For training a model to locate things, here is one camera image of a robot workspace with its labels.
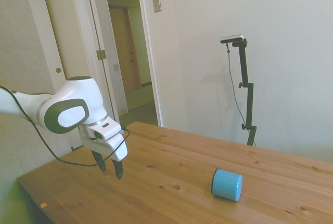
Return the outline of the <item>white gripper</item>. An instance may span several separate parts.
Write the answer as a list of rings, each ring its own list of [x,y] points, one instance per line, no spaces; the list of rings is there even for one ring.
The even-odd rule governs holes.
[[[107,167],[102,157],[111,156],[115,168],[116,177],[121,180],[123,177],[122,160],[127,156],[127,147],[122,136],[121,127],[90,126],[80,127],[79,135],[83,146],[92,150],[92,155],[102,172]]]

